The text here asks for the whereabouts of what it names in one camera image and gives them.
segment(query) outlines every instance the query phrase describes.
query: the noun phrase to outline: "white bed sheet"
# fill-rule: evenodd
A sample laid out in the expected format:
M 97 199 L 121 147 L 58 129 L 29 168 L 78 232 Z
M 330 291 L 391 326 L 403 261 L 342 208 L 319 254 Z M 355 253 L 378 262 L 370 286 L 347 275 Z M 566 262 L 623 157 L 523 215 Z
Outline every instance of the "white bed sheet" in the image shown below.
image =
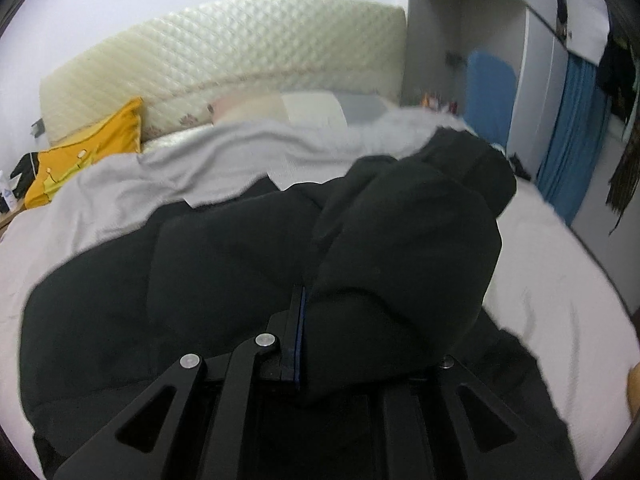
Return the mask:
M 395 110 L 371 126 L 292 128 L 273 121 L 202 126 L 143 155 L 117 155 L 74 177 L 48 205 L 22 213 L 0 242 L 0 424 L 42 477 L 18 393 L 20 318 L 30 290 L 74 254 L 139 227 L 162 203 L 223 200 L 268 173 L 281 188 L 325 182 L 358 157 L 406 156 L 446 114 Z M 640 361 L 633 329 L 600 269 L 533 186 L 520 182 L 498 220 L 504 247 L 486 295 L 496 322 L 539 359 L 585 478 L 630 422 L 626 374 Z

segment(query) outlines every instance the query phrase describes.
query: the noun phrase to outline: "cream padded headboard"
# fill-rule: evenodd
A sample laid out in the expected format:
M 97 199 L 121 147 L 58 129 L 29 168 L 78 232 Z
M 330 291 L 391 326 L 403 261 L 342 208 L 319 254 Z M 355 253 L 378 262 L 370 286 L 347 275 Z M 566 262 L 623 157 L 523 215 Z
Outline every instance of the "cream padded headboard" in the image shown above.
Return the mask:
M 404 10 L 358 0 L 223 0 L 156 18 L 92 47 L 44 78 L 52 144 L 129 98 L 146 104 L 143 139 L 209 121 L 240 89 L 342 90 L 397 101 Z

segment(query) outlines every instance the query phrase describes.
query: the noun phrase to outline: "yellow pillow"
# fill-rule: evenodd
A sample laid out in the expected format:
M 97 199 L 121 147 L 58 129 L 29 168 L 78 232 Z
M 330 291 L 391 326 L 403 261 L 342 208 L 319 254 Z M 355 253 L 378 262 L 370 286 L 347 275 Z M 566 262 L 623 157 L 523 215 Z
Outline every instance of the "yellow pillow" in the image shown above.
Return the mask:
M 140 153 L 142 98 L 135 97 L 112 116 L 84 128 L 50 150 L 38 153 L 40 167 L 24 198 L 27 209 L 51 202 L 73 175 L 115 153 Z

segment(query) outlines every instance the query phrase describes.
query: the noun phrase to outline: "nightstand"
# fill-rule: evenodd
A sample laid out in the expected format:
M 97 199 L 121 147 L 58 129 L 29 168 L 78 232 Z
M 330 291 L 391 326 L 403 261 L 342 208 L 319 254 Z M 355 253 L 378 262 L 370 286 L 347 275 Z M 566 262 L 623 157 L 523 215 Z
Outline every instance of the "nightstand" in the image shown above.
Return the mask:
M 22 211 L 24 211 L 24 200 L 18 201 L 18 208 L 15 211 L 0 215 L 0 238 L 9 227 L 9 224 L 12 222 L 12 220 Z

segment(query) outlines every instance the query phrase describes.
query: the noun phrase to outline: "white bottle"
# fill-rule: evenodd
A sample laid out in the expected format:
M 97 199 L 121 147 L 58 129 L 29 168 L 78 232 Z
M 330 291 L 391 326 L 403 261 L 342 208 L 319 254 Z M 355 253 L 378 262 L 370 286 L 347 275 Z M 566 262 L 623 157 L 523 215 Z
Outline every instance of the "white bottle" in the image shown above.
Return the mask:
M 4 198 L 10 211 L 18 209 L 18 201 L 15 199 L 14 192 L 11 191 L 8 180 L 2 174 L 2 170 L 0 170 L 0 195 Z

